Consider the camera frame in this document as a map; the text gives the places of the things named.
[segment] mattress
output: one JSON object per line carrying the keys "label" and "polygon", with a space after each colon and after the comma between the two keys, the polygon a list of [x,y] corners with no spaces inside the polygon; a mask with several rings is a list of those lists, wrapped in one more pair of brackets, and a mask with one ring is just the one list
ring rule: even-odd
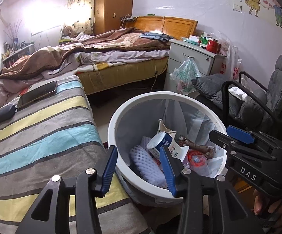
{"label": "mattress", "polygon": [[139,63],[127,63],[93,72],[77,74],[86,95],[127,83],[137,82],[162,74],[168,65],[168,57]]}
{"label": "mattress", "polygon": [[[77,176],[106,155],[79,78],[70,76],[57,82],[55,95],[0,123],[2,234],[15,233],[53,175],[63,179]],[[103,234],[150,232],[115,174],[109,192],[97,198],[96,205]],[[76,234],[75,196],[70,197],[69,225],[70,233]]]}

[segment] striped bed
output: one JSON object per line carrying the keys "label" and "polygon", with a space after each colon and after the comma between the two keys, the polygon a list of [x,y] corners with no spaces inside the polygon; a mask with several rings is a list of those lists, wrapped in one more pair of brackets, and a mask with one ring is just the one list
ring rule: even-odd
{"label": "striped bed", "polygon": [[[50,178],[73,177],[105,156],[92,110],[77,76],[58,80],[57,93],[0,123],[0,232],[15,233]],[[31,87],[34,89],[43,83]],[[96,204],[103,234],[148,234],[150,228],[113,176]],[[70,197],[70,233],[76,234],[75,196]]]}

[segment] wooden wardrobe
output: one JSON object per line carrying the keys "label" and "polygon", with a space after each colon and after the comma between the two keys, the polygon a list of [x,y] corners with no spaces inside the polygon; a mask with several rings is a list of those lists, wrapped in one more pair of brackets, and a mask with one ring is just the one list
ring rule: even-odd
{"label": "wooden wardrobe", "polygon": [[94,34],[119,29],[120,18],[132,13],[133,0],[94,0]]}

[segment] chair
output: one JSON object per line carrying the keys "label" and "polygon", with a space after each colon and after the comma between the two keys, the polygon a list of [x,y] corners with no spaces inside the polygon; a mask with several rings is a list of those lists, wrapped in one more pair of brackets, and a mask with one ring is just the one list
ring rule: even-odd
{"label": "chair", "polygon": [[[241,76],[251,79],[260,88],[251,93],[241,84]],[[245,71],[239,73],[239,82],[226,80],[221,74],[193,80],[200,93],[196,100],[212,109],[225,126],[262,131],[275,137],[282,137],[282,55],[279,56],[271,75],[268,88],[264,87]],[[243,102],[229,94],[231,86],[237,86],[252,99]]]}

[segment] white trash bin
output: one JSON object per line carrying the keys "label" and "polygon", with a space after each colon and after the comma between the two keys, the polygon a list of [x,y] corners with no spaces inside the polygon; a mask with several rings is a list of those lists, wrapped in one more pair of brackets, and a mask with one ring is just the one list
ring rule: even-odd
{"label": "white trash bin", "polygon": [[[122,104],[112,116],[108,129],[108,144],[118,149],[116,172],[131,198],[148,206],[169,207],[182,202],[163,188],[156,187],[137,176],[130,168],[129,151],[140,144],[142,136],[153,137],[158,120],[195,143],[214,145],[209,140],[213,129],[226,134],[221,120],[205,105],[190,97],[170,91],[145,93]],[[209,161],[211,177],[225,175],[226,151],[217,148]]]}

